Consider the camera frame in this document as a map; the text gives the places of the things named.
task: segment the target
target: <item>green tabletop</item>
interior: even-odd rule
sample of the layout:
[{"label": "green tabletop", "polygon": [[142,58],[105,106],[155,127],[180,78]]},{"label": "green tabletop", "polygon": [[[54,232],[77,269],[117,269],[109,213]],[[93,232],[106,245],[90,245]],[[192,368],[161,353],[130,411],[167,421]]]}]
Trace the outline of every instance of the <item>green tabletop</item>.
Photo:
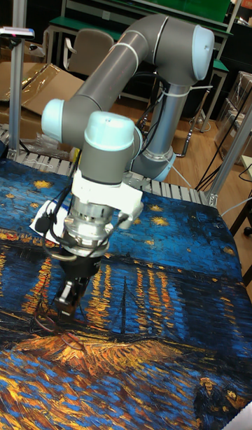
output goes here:
[{"label": "green tabletop", "polygon": [[118,41],[121,36],[121,33],[114,32],[113,30],[98,27],[96,25],[94,26],[86,22],[77,21],[75,19],[65,18],[64,16],[59,16],[58,18],[52,19],[50,21],[50,24],[58,25],[60,27],[66,27],[72,30],[99,29],[102,32],[110,34],[115,41]]}]

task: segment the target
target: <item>starry night painting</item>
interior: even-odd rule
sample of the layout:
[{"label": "starry night painting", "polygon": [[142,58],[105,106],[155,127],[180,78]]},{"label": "starry night painting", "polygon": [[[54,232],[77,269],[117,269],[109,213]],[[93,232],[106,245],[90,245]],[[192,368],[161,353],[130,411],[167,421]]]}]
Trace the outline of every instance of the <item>starry night painting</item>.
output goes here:
[{"label": "starry night painting", "polygon": [[0,429],[221,430],[252,400],[252,306],[216,209],[144,193],[60,321],[64,273],[29,225],[66,178],[0,177]]}]

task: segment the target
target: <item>cable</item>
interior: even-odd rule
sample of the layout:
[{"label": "cable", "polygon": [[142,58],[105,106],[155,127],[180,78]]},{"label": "cable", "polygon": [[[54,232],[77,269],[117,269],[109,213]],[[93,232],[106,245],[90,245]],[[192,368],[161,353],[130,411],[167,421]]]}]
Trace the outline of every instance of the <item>cable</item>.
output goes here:
[{"label": "cable", "polygon": [[251,179],[245,179],[245,178],[242,178],[242,174],[243,173],[245,173],[247,170],[249,170],[250,168],[252,167],[252,164],[250,164],[243,172],[241,172],[238,176],[239,176],[239,178],[240,179],[242,179],[242,181],[247,181],[247,183],[252,183],[252,180]]},{"label": "cable", "polygon": [[232,211],[232,209],[234,209],[235,207],[241,206],[241,204],[244,204],[249,200],[252,200],[252,197],[246,198],[244,201],[241,201],[239,204],[236,204],[235,206],[230,207],[227,211],[223,212],[221,216],[223,217],[223,215],[225,215],[227,212]]},{"label": "cable", "polygon": [[149,147],[149,145],[150,145],[150,143],[152,142],[152,140],[153,140],[153,137],[155,136],[155,133],[156,133],[156,131],[157,131],[157,129],[158,129],[158,125],[160,124],[160,121],[161,121],[161,117],[162,117],[162,114],[163,114],[163,111],[164,111],[164,108],[165,108],[165,102],[166,102],[166,99],[165,99],[165,96],[162,98],[162,105],[161,105],[161,109],[160,109],[160,114],[159,114],[159,116],[158,116],[158,120],[157,120],[157,122],[151,127],[151,129],[149,130],[149,132],[148,132],[148,136],[149,136],[149,134],[150,134],[150,132],[151,132],[151,130],[155,127],[155,129],[154,129],[154,131],[153,131],[153,133],[152,133],[152,135],[150,136],[150,139],[148,140],[148,137],[146,138],[146,141],[147,141],[147,143],[146,143],[146,145],[144,145],[143,146],[143,148],[141,149],[141,151],[139,152],[139,155],[141,155],[148,147]]},{"label": "cable", "polygon": [[177,174],[189,185],[189,187],[192,187],[190,185],[190,183],[188,183],[188,181],[186,181],[186,178],[184,178],[183,175],[181,175],[181,173],[179,173],[179,171],[173,165],[171,166],[171,168],[174,169],[175,172],[177,172]]},{"label": "cable", "polygon": [[[192,119],[190,119],[190,120],[189,120],[189,122],[188,122],[188,123],[189,123],[189,125],[192,125],[192,121],[193,121]],[[204,132],[208,132],[208,131],[210,131],[210,129],[211,129],[211,125],[210,125],[210,123],[209,123],[209,122],[207,123],[207,125],[209,126],[209,129],[208,129],[208,130],[205,130]],[[196,128],[196,127],[194,127],[194,130],[200,131],[201,129],[200,129],[200,128]]]},{"label": "cable", "polygon": [[241,113],[241,111],[242,111],[242,109],[243,109],[243,107],[244,107],[244,105],[245,105],[245,103],[246,103],[246,100],[249,98],[249,95],[250,95],[251,91],[252,91],[252,86],[251,86],[251,88],[250,88],[250,90],[249,90],[249,92],[248,92],[248,94],[247,94],[246,98],[245,98],[245,99],[244,99],[244,101],[242,102],[242,105],[240,106],[240,108],[239,108],[239,110],[238,110],[238,112],[237,112],[237,115],[235,116],[234,120],[233,120],[233,121],[232,121],[232,123],[230,124],[230,126],[229,126],[229,128],[228,128],[228,130],[227,130],[227,132],[226,132],[226,134],[225,134],[225,136],[223,137],[223,139],[222,139],[221,143],[219,144],[219,146],[218,146],[218,148],[217,148],[217,150],[216,150],[216,152],[215,152],[215,154],[214,154],[214,156],[213,156],[213,158],[212,158],[211,162],[209,163],[209,166],[208,166],[208,167],[207,167],[207,169],[205,170],[205,172],[204,172],[204,174],[203,174],[202,178],[200,179],[199,183],[196,185],[195,190],[200,190],[200,188],[201,188],[201,184],[202,184],[202,182],[204,181],[204,177],[205,177],[205,175],[206,175],[206,174],[207,174],[207,172],[209,171],[209,169],[210,169],[211,165],[213,164],[213,162],[214,162],[214,160],[215,160],[216,156],[218,155],[218,152],[219,152],[219,150],[220,150],[220,148],[221,148],[221,146],[222,146],[223,142],[225,141],[226,137],[229,135],[230,130],[232,129],[232,126],[234,125],[234,123],[235,123],[236,119],[238,118],[239,114]]},{"label": "cable", "polygon": [[20,145],[24,149],[24,151],[26,151],[28,153],[28,155],[31,153],[30,150],[28,150],[28,148],[26,147],[26,145],[21,140],[20,140]]},{"label": "cable", "polygon": [[[132,79],[133,78],[141,78],[143,76],[147,77],[147,78],[154,78],[155,80],[161,81],[163,88],[164,88],[164,91],[169,92],[170,84],[165,80],[165,78],[161,77],[161,75],[159,75],[159,74],[151,74],[150,72],[137,72],[137,74],[133,75]],[[144,118],[144,116],[146,114],[148,114],[149,112],[151,112],[153,108],[155,108],[155,106],[158,104],[158,101],[161,99],[162,96],[163,96],[163,92],[160,93],[160,95],[155,99],[155,101],[153,101],[151,99],[151,96],[150,96],[150,105],[144,111],[144,113],[141,115],[140,119],[138,119],[138,121],[136,122],[137,127],[139,127],[139,124],[142,121],[142,119]]]}]

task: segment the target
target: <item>light blue joint cap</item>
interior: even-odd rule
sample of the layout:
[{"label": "light blue joint cap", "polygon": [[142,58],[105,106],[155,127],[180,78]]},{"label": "light blue joint cap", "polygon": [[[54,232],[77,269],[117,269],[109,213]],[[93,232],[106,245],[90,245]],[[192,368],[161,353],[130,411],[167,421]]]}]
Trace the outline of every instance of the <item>light blue joint cap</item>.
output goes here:
[{"label": "light blue joint cap", "polygon": [[99,150],[125,150],[134,141],[134,122],[118,114],[95,111],[85,129],[85,140]]},{"label": "light blue joint cap", "polygon": [[192,37],[192,67],[197,80],[204,80],[214,49],[214,33],[196,25]]},{"label": "light blue joint cap", "polygon": [[176,154],[174,153],[171,157],[171,160],[169,162],[167,161],[167,166],[165,167],[165,169],[163,169],[163,171],[154,179],[154,181],[159,181],[161,183],[162,181],[165,180],[170,169],[172,168],[172,165],[174,164],[175,159],[176,159]]},{"label": "light blue joint cap", "polygon": [[62,142],[62,112],[64,100],[50,100],[42,113],[41,127],[43,132],[58,142]]}]

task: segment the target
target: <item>chair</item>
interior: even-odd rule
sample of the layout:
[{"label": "chair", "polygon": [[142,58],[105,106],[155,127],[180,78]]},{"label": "chair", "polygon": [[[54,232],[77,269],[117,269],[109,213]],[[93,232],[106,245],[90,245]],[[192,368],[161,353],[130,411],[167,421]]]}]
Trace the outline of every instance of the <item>chair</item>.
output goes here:
[{"label": "chair", "polygon": [[[214,67],[214,55],[212,55],[211,57],[209,68],[204,80],[198,81],[195,87],[200,88],[201,86],[202,87],[209,86],[212,72],[213,72],[213,67]],[[186,156],[190,138],[193,134],[193,130],[195,129],[195,125],[202,112],[204,103],[206,101],[206,98],[209,92],[210,92],[210,88],[209,89],[202,88],[202,89],[195,89],[195,90],[192,89],[188,94],[188,98],[186,99],[185,105],[183,107],[181,117],[192,118],[192,124],[190,126],[188,135],[185,139],[182,153],[176,153],[177,158],[184,158]]]},{"label": "chair", "polygon": [[64,68],[70,72],[91,75],[114,44],[112,36],[97,29],[81,29],[73,47],[69,38],[64,44]]}]

